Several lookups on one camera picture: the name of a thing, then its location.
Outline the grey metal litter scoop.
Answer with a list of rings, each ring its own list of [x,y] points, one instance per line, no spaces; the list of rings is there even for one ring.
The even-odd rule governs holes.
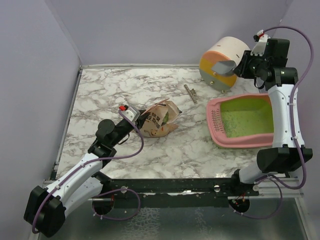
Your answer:
[[[237,64],[233,60],[218,61],[212,66],[212,71],[223,77],[230,77],[234,75],[234,69]]]

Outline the pink cat litter bag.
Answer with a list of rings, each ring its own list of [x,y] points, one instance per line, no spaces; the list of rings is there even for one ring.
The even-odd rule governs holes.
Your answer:
[[[176,130],[179,126],[175,120],[182,111],[169,98],[161,100],[142,110],[141,117],[146,117],[142,127],[141,134],[145,138],[161,138]]]

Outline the metal bag sealing clip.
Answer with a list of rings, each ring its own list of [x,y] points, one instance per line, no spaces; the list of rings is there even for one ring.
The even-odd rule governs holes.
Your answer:
[[[187,94],[191,98],[192,102],[196,105],[198,103],[196,91],[193,88],[190,89],[187,84],[184,84],[183,86],[184,86],[185,90],[187,91]]]

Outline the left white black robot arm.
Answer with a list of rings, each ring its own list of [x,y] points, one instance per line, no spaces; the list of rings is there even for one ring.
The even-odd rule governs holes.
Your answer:
[[[103,198],[110,193],[110,184],[98,178],[100,170],[118,159],[115,146],[124,143],[131,131],[142,135],[140,129],[149,116],[144,110],[128,106],[121,106],[118,112],[122,120],[117,124],[102,120],[95,141],[73,168],[46,187],[36,186],[30,192],[23,218],[31,224],[33,234],[52,237],[78,206],[92,197]]]

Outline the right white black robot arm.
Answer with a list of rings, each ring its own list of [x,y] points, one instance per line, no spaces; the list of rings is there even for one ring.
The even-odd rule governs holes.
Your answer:
[[[229,189],[240,196],[248,184],[271,174],[306,172],[313,151],[305,146],[298,116],[298,71],[287,67],[290,42],[287,39],[260,38],[252,50],[246,50],[234,73],[244,79],[261,79],[271,102],[273,117],[272,147],[260,150],[256,162],[239,170],[239,178]]]

